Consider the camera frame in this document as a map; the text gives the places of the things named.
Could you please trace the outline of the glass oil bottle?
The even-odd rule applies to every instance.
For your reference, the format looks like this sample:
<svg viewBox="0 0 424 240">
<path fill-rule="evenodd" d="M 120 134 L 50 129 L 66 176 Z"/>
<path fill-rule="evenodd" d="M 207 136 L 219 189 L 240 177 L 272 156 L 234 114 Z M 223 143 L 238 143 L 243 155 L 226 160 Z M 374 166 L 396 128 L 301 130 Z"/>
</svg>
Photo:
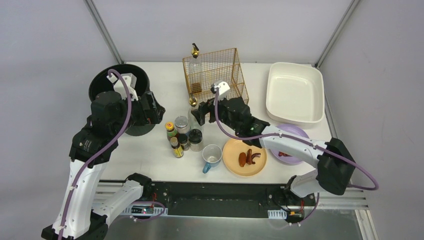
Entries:
<svg viewBox="0 0 424 240">
<path fill-rule="evenodd" d="M 190 126 L 191 130 L 194 129 L 198 129 L 200 131 L 203 131 L 203 127 L 198 123 L 197 119 L 195 118 L 195 116 L 193 115 L 192 111 L 195 111 L 198 109 L 199 103 L 197 98 L 194 96 L 194 94 L 190 94 L 190 97 L 188 99 L 188 103 L 190 105 L 189 109 L 188 109 L 188 114 L 187 114 L 187 118 L 188 118 L 188 123 Z"/>
</svg>

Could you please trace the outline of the silver lid spice jar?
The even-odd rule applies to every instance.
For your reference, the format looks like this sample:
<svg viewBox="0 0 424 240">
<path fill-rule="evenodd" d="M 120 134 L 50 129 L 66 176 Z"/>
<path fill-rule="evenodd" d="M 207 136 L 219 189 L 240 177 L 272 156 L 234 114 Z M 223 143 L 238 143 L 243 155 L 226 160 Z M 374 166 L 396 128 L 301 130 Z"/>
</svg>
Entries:
<svg viewBox="0 0 424 240">
<path fill-rule="evenodd" d="M 180 135 L 189 135 L 191 128 L 189 125 L 189 120 L 186 116 L 180 115 L 176 117 L 174 120 L 174 126 Z"/>
</svg>

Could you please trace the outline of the yellow cap green bottle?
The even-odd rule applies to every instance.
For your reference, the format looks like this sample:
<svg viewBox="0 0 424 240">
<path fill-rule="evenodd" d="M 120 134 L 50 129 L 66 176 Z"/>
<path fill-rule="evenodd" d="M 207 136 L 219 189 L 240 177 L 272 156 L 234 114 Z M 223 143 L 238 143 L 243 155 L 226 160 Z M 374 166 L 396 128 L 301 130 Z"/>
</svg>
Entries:
<svg viewBox="0 0 424 240">
<path fill-rule="evenodd" d="M 176 130 L 173 122 L 169 121 L 165 123 L 165 129 L 166 129 L 166 136 L 169 141 L 171 140 L 171 138 L 178 137 L 179 133 Z"/>
</svg>

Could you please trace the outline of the glass bottle with brown sauce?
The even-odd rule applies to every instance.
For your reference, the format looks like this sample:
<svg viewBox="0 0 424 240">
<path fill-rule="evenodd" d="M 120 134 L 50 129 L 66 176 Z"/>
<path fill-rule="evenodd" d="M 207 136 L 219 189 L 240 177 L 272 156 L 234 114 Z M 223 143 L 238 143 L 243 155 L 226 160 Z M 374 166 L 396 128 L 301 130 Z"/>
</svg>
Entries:
<svg viewBox="0 0 424 240">
<path fill-rule="evenodd" d="M 190 89 L 192 94 L 202 92 L 202 61 L 199 58 L 200 50 L 195 43 L 192 43 L 191 59 L 189 61 Z"/>
</svg>

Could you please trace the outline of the small yellow label bottle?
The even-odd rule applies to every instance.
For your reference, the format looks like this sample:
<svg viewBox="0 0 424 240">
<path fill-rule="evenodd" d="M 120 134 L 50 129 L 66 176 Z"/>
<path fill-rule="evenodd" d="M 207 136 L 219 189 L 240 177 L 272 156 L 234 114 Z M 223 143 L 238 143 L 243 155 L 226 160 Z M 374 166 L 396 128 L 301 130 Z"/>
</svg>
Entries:
<svg viewBox="0 0 424 240">
<path fill-rule="evenodd" d="M 181 147 L 178 139 L 176 137 L 171 137 L 170 138 L 170 146 L 173 150 L 173 154 L 176 158 L 181 158 L 184 155 L 184 150 Z"/>
</svg>

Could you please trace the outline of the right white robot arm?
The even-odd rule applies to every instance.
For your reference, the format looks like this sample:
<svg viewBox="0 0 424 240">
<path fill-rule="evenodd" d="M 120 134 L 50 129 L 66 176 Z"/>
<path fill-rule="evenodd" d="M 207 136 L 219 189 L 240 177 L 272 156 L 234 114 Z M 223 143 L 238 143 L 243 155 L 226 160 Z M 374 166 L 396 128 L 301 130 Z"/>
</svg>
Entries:
<svg viewBox="0 0 424 240">
<path fill-rule="evenodd" d="M 234 130 L 234 139 L 249 146 L 282 152 L 312 166 L 312 171 L 292 176 L 285 186 L 286 191 L 299 198 L 320 191 L 342 196 L 349 185 L 355 161 L 338 138 L 313 140 L 284 131 L 252 116 L 241 97 L 225 98 L 218 103 L 212 98 L 200 103 L 191 113 L 201 126 L 209 115 L 210 123 L 224 124 Z"/>
</svg>

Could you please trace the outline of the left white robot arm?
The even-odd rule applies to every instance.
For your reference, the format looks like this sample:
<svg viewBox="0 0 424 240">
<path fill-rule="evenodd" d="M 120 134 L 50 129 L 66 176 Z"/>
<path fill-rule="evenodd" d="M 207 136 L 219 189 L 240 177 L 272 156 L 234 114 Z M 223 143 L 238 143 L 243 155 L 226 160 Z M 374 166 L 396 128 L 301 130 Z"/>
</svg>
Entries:
<svg viewBox="0 0 424 240">
<path fill-rule="evenodd" d="M 97 186 L 112 152 L 118 147 L 118 138 L 127 130 L 159 124 L 164 113 L 151 91 L 137 100 L 122 97 L 116 91 L 104 91 L 96 96 L 85 126 L 72 139 L 63 204 L 55 222 L 42 230 L 43 239 L 102 240 L 124 209 L 152 195 L 152 180 L 133 173 L 117 192 L 93 207 Z"/>
</svg>

